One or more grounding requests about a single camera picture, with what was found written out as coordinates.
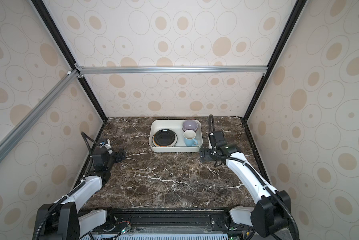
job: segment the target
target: rectangular tray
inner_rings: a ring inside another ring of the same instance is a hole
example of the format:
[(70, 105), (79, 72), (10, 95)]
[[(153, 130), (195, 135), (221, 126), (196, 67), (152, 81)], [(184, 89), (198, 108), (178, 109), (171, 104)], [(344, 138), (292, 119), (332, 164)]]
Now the rectangular tray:
[[(198, 129), (196, 131), (196, 140), (198, 144), (194, 147), (187, 147), (183, 138), (182, 123), (186, 120), (155, 120), (151, 124), (149, 146), (153, 152), (198, 152), (202, 146), (202, 131), (201, 123), (198, 123)], [(174, 147), (154, 147), (153, 146), (153, 135), (161, 129), (170, 129), (177, 135), (177, 143)]]

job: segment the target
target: blue mug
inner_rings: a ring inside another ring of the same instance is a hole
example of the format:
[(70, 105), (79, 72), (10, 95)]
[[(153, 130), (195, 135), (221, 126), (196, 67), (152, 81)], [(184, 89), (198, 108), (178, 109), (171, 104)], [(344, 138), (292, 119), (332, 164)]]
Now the blue mug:
[(183, 133), (183, 138), (186, 146), (188, 147), (196, 146), (198, 144), (198, 141), (195, 139), (195, 137), (196, 137), (196, 132), (194, 132), (193, 130), (186, 130)]

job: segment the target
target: wall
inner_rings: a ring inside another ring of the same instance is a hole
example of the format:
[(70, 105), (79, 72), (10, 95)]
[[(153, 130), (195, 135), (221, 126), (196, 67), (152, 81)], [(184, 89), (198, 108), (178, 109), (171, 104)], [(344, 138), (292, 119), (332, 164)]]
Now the wall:
[(249, 127), (301, 239), (359, 239), (359, 1), (310, 1)]
[(101, 125), (74, 80), (0, 163), (0, 240), (31, 239), (38, 208), (76, 181), (88, 153), (80, 132), (95, 138)]
[(70, 69), (26, 0), (0, 0), (0, 141)]
[(243, 116), (262, 73), (86, 74), (107, 116)]
[(81, 66), (267, 65), (294, 2), (45, 1)]

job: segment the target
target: brown marble surface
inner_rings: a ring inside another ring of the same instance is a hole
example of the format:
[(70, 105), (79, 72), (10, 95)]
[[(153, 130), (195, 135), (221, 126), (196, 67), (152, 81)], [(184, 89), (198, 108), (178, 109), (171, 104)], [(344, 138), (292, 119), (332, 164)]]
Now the brown marble surface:
[[(204, 146), (208, 144), (207, 117), (109, 118), (102, 138), (109, 138), (127, 159), (114, 165), (108, 183), (84, 208), (132, 207), (253, 207), (254, 202), (238, 177), (225, 165), (201, 163), (199, 153), (155, 153), (149, 147), (150, 126), (157, 119), (196, 119), (201, 122)], [(257, 169), (253, 152), (238, 117), (215, 117), (228, 142), (235, 142)]]

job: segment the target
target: black plate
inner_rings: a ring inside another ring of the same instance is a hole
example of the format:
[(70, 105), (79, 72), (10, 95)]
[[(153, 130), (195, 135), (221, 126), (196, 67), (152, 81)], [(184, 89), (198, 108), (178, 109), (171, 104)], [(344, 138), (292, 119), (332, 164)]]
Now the black plate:
[(154, 134), (153, 141), (159, 147), (171, 145), (176, 139), (176, 134), (170, 129), (161, 129)]

